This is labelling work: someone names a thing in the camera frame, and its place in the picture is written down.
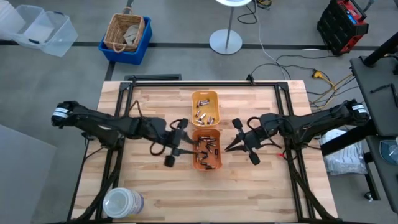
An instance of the blue plastic bin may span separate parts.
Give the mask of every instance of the blue plastic bin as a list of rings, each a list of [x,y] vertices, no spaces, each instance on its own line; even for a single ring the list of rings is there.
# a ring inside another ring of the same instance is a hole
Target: blue plastic bin
[[[106,59],[114,62],[130,63],[133,65],[139,65],[144,58],[145,51],[148,48],[150,38],[152,37],[152,28],[150,28],[150,18],[144,17],[145,29],[142,34],[141,41],[139,42],[138,48],[135,52],[121,52],[116,53],[113,49],[107,48],[102,38],[98,48],[105,54]]]

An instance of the black table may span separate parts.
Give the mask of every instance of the black table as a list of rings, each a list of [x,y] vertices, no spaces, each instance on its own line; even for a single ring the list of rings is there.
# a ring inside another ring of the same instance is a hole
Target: black table
[[[393,69],[398,65],[395,58],[381,58],[373,67],[364,65],[361,58],[351,59],[351,69],[368,106],[371,119],[321,146],[324,156],[366,139],[370,152],[365,153],[368,174],[365,175],[373,200],[380,200],[368,164],[374,162],[392,210],[398,213],[398,166],[386,162],[380,155],[380,141],[398,136],[398,107],[394,103],[391,88],[375,93],[371,90],[393,83],[398,87],[398,75]]]

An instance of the orange plastic container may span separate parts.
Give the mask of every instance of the orange plastic container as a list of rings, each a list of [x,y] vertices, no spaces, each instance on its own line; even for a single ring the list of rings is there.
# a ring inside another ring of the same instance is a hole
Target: orange plastic container
[[[209,104],[199,106],[197,108],[197,103],[200,100],[209,100]],[[198,113],[198,110],[200,110],[200,114],[198,117],[195,115]],[[203,114],[206,113],[206,116],[202,119],[202,121],[205,123],[204,125],[201,125],[196,122],[196,120]],[[213,124],[207,124],[207,119],[211,116],[214,118]],[[200,90],[200,91],[195,91],[192,93],[192,124],[194,124],[197,127],[212,127],[216,126],[220,122],[220,110],[218,108],[218,95],[215,91],[212,90]]]
[[[202,161],[197,162],[197,155],[194,154],[192,157],[192,165],[193,168],[195,168],[196,170],[202,170],[202,171],[212,171],[212,170],[217,170],[219,168],[221,168],[223,166],[223,164],[221,163],[221,144],[220,144],[220,132],[216,129],[196,129],[194,130],[193,134],[192,134],[192,139],[194,141],[199,140],[199,137],[203,137],[203,136],[208,136],[208,137],[212,137],[215,138],[216,141],[212,142],[214,144],[216,144],[216,147],[211,146],[211,150],[213,151],[213,153],[210,153],[207,148],[206,148],[206,142],[201,141],[200,142],[200,146],[193,146],[193,150],[197,151],[206,151],[208,152],[208,157]],[[215,157],[215,149],[218,150],[218,156],[217,159]],[[203,157],[204,154],[199,153],[199,158]],[[210,169],[210,170],[206,170],[206,166],[200,164],[200,162],[207,162],[208,164],[211,164],[212,166],[214,166],[214,169]]]

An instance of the wooden table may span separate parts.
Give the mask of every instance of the wooden table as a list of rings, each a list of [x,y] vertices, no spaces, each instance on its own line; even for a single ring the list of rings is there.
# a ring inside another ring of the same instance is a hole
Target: wooden table
[[[311,113],[303,81],[288,81],[295,115]],[[105,82],[98,111],[114,114],[120,82]],[[261,163],[251,164],[243,152],[223,152],[237,130],[232,119],[246,120],[264,113],[278,113],[275,91],[271,87],[134,87],[133,101],[138,100],[145,116],[156,116],[168,123],[191,118],[191,94],[196,90],[218,93],[221,121],[221,153],[223,167],[212,172],[192,168],[192,155],[176,159],[174,167],[163,166],[164,156],[151,156],[150,142],[128,139],[119,180],[120,187],[133,189],[145,198],[143,211],[114,222],[292,222],[297,221],[287,162],[277,154],[281,149],[266,146],[258,151]],[[134,108],[130,116],[137,116]],[[195,127],[188,125],[189,134]],[[280,136],[274,141],[283,145]],[[312,146],[319,147],[317,142]],[[88,154],[98,149],[91,142]],[[191,149],[188,144],[181,148]],[[303,150],[310,187],[330,214],[337,217],[333,196],[321,151]],[[72,218],[83,213],[98,193],[103,175],[106,151],[90,157],[83,167]],[[301,192],[301,202],[306,210]]]

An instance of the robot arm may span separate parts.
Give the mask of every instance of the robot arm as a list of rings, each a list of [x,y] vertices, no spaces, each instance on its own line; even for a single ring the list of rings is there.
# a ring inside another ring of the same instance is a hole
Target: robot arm
[[[88,109],[76,101],[65,101],[59,103],[55,109],[51,121],[53,126],[63,128],[64,126],[75,126],[90,136],[96,136],[100,143],[107,148],[118,147],[120,138],[125,136],[129,139],[144,138],[152,141],[150,152],[153,156],[161,155],[166,147],[172,149],[172,153],[166,156],[165,166],[172,167],[175,161],[174,156],[180,154],[192,154],[191,151],[179,149],[180,141],[184,140],[190,144],[195,144],[184,129],[188,125],[187,119],[176,120],[177,127],[171,131],[166,131],[166,121],[161,118],[150,118],[140,116],[132,118],[123,116],[120,118],[109,114],[100,113]],[[152,152],[154,144],[163,145],[160,152]]]
[[[252,128],[249,123],[253,119],[258,119],[261,125]],[[226,152],[238,150],[248,152],[251,162],[257,165],[260,160],[253,149],[260,149],[264,146],[261,142],[266,139],[272,140],[271,137],[277,133],[290,140],[292,143],[290,147],[302,149],[313,137],[319,134],[324,134],[329,130],[346,124],[363,125],[368,119],[369,115],[363,105],[355,100],[345,101],[328,110],[305,116],[284,116],[268,113],[261,115],[259,118],[253,117],[248,119],[248,126],[252,130],[246,133],[242,130],[240,119],[236,118],[233,120],[233,124],[238,129],[238,134],[225,150]],[[243,145],[235,146],[241,141],[243,141]]]

